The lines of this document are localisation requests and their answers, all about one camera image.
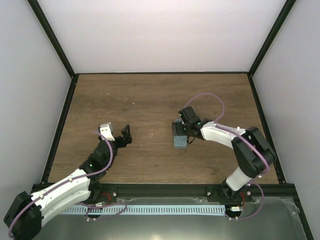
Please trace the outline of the light blue glasses case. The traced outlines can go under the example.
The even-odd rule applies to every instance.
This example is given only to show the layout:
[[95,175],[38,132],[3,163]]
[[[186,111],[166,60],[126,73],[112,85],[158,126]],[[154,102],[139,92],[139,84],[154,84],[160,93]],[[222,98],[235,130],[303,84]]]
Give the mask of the light blue glasses case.
[[[174,122],[183,122],[180,118],[176,118]],[[188,144],[188,136],[173,136],[173,147],[177,149],[185,149]]]

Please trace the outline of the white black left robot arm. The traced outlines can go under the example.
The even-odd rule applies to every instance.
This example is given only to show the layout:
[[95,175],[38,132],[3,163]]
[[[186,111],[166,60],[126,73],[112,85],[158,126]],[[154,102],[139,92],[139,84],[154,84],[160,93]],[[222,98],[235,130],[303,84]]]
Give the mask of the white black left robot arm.
[[114,140],[100,133],[93,153],[69,176],[40,191],[19,193],[3,219],[9,238],[31,240],[65,209],[87,200],[97,202],[102,196],[102,189],[98,186],[100,179],[112,166],[118,150],[131,143],[130,133],[123,132]]

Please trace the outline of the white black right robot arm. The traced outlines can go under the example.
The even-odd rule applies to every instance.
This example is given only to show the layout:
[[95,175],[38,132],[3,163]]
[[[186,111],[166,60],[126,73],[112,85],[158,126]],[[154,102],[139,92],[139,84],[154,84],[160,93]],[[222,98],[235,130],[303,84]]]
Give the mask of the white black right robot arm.
[[240,196],[241,189],[251,180],[270,169],[276,154],[257,127],[243,129],[218,124],[216,120],[200,119],[191,106],[179,112],[172,123],[173,149],[151,151],[146,144],[133,146],[120,156],[123,167],[130,170],[127,183],[199,184],[208,179],[200,167],[216,163],[218,151],[187,146],[195,139],[215,142],[233,150],[237,168],[218,186],[229,202]]

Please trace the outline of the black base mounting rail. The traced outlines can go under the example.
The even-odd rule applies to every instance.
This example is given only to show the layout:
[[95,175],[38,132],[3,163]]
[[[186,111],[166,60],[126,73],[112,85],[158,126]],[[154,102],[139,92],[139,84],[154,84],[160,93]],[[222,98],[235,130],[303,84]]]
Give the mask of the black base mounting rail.
[[[266,197],[289,197],[299,200],[292,183],[262,184]],[[228,203],[220,184],[120,184],[102,183],[101,191],[115,199],[133,198],[207,198],[209,202]]]

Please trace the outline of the black aluminium frame post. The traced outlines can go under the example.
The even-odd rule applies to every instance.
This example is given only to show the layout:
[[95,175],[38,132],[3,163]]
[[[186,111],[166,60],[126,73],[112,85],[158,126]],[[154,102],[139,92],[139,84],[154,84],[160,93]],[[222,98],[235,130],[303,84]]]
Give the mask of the black aluminium frame post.
[[37,0],[27,0],[29,6],[31,7],[33,13],[35,14],[37,20],[39,21],[42,29],[44,30],[46,36],[48,37],[51,45],[53,46],[55,52],[57,53],[61,63],[63,64],[65,70],[67,71],[68,75],[73,78],[76,73],[73,70],[70,61],[68,60],[56,34],[54,33],[44,11],[42,10],[41,5]]

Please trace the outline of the black right frame post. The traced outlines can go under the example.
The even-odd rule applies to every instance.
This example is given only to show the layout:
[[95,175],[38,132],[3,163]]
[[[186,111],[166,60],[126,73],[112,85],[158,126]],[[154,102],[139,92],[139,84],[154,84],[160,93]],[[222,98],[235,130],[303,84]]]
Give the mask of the black right frame post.
[[274,21],[270,31],[267,34],[266,39],[264,40],[257,56],[255,57],[248,73],[250,76],[253,76],[258,67],[260,66],[261,62],[263,61],[265,55],[267,54],[270,46],[272,45],[273,41],[275,40],[277,34],[279,33],[281,27],[283,26],[286,18],[290,14],[293,6],[295,5],[296,0],[286,0],[283,7],[281,8],[276,20]]

